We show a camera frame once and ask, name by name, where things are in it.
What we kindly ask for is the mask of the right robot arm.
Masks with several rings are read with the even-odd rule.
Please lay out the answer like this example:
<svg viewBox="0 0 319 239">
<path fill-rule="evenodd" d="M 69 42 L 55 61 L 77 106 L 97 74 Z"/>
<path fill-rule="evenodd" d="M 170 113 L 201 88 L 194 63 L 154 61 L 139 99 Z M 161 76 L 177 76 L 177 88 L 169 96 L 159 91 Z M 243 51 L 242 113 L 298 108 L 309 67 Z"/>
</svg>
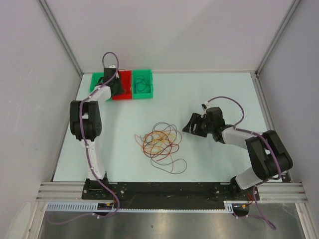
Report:
<svg viewBox="0 0 319 239">
<path fill-rule="evenodd" d="M 183 132 L 201 137 L 209 134 L 216 142 L 230 144 L 248 151 L 251 167 L 234 176 L 226 190 L 218 196 L 217 189 L 210 189 L 215 200 L 241 200 L 254 189 L 269 180 L 281 178 L 281 174 L 292 168 L 293 161 L 274 130 L 263 133 L 252 132 L 226 124 L 219 107 L 204 109 L 204 114 L 193 113 Z"/>
</svg>

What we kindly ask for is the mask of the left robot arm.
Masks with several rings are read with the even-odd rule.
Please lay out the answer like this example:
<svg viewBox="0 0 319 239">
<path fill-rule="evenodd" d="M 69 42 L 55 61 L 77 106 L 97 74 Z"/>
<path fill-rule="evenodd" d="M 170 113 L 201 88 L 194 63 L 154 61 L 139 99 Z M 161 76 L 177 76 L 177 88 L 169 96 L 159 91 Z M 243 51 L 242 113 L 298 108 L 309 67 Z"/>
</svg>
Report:
<svg viewBox="0 0 319 239">
<path fill-rule="evenodd" d="M 87 178 L 103 180 L 107 177 L 101 156 L 97 153 L 97 138 L 102 132 L 100 106 L 113 96 L 124 93 L 121 74 L 115 65 L 104 68 L 103 76 L 94 90 L 81 101 L 70 104 L 70 130 L 84 150 Z"/>
</svg>

